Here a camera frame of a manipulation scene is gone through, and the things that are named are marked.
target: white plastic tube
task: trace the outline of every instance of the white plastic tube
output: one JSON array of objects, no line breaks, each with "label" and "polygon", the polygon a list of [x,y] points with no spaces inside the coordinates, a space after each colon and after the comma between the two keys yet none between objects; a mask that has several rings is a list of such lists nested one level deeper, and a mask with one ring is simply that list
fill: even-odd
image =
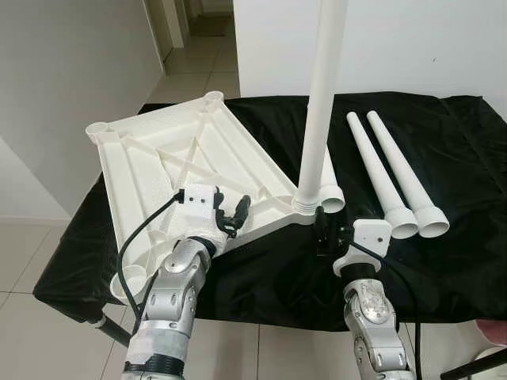
[{"label": "white plastic tube", "polygon": [[318,197],[320,199],[320,204],[324,208],[324,212],[328,214],[339,212],[345,206],[343,191],[336,181],[333,162],[331,162],[330,151],[327,147],[326,152],[324,152],[324,163],[320,176]]},{"label": "white plastic tube", "polygon": [[372,142],[366,135],[355,112],[347,114],[350,130],[356,140],[357,148],[363,158],[373,188],[379,198],[384,218],[392,225],[391,236],[395,239],[406,239],[417,233],[417,220],[414,213],[405,207],[396,191],[389,174],[382,165]]},{"label": "white plastic tube", "polygon": [[389,165],[395,173],[403,194],[415,214],[419,225],[419,234],[424,238],[434,238],[445,234],[449,229],[449,221],[444,212],[436,207],[429,198],[428,193],[418,180],[402,151],[387,131],[379,114],[370,111],[367,118],[389,161]]},{"label": "white plastic tube", "polygon": [[295,211],[303,215],[314,214],[319,204],[320,176],[330,128],[346,4],[346,0],[320,2],[299,186],[292,202]]}]

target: black fabric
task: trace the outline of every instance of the black fabric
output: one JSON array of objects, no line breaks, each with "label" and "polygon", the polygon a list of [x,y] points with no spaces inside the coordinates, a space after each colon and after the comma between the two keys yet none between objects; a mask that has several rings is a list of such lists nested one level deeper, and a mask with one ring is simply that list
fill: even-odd
[{"label": "black fabric", "polygon": [[[226,101],[229,109],[297,184],[307,97]],[[147,104],[141,112],[164,107]],[[379,112],[451,229],[433,239],[391,240],[389,257],[417,295],[422,322],[507,318],[507,126],[481,97],[438,99],[407,93],[337,95],[328,145],[350,223],[383,213],[345,115]],[[84,321],[106,302],[116,243],[103,178],[63,235],[34,295]],[[201,318],[337,331],[342,284],[332,260],[317,256],[312,226],[287,226],[213,260],[199,296]],[[388,270],[378,274],[401,321],[410,296]]]}]

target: white cylinder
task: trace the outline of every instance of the white cylinder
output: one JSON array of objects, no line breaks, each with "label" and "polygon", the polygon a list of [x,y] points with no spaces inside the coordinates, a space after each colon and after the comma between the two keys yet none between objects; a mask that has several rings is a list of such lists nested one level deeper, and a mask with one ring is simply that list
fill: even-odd
[{"label": "white cylinder", "polygon": [[333,162],[331,161],[330,151],[327,147],[324,153],[318,198],[321,206],[324,208],[324,212],[328,214],[339,212],[345,206],[343,191],[336,181]]},{"label": "white cylinder", "polygon": [[402,188],[403,194],[415,214],[419,225],[419,234],[424,238],[434,238],[445,234],[449,229],[449,221],[444,212],[436,207],[429,198],[428,193],[393,140],[379,114],[370,111],[367,118],[389,161],[389,165],[395,173],[399,186]]},{"label": "white cylinder", "polygon": [[356,113],[349,112],[347,121],[375,193],[379,198],[384,218],[393,227],[391,236],[395,239],[405,239],[415,235],[417,233],[417,220],[414,213],[405,207]]},{"label": "white cylinder", "polygon": [[303,215],[314,214],[319,203],[320,176],[330,128],[345,13],[346,1],[320,2],[299,185],[292,203]]}]

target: black tablecloth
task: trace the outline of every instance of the black tablecloth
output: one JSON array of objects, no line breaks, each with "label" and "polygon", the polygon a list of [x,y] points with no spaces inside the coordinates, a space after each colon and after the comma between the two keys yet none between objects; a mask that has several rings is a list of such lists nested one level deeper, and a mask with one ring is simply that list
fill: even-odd
[{"label": "black tablecloth", "polygon": [[[307,97],[226,101],[279,167],[297,183]],[[146,104],[141,112],[167,104]],[[410,282],[423,322],[507,318],[507,126],[481,97],[406,93],[337,95],[329,148],[347,214],[382,217],[345,115],[375,109],[451,229],[433,239],[391,240],[388,256]],[[372,131],[367,132],[376,144]],[[319,251],[312,226],[287,226],[213,260],[196,315],[305,329],[342,330],[341,280]],[[102,176],[90,190],[34,295],[77,321],[95,318],[115,273],[116,243]],[[414,309],[391,272],[379,273],[401,321]]]}]

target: table leg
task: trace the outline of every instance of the table leg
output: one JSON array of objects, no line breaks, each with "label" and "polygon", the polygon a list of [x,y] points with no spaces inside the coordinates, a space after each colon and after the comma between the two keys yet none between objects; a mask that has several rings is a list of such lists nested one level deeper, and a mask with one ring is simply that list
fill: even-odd
[{"label": "table leg", "polygon": [[112,337],[119,344],[128,347],[131,335],[104,313],[102,313],[102,316],[98,321],[88,321],[88,323],[90,323],[95,329],[99,329],[104,334]]},{"label": "table leg", "polygon": [[477,374],[491,368],[498,367],[502,364],[507,363],[507,348],[494,354],[488,355],[484,358],[474,360],[461,367],[455,368],[454,370],[448,370],[440,375],[441,380],[458,380],[460,378],[466,378],[471,374]]}]

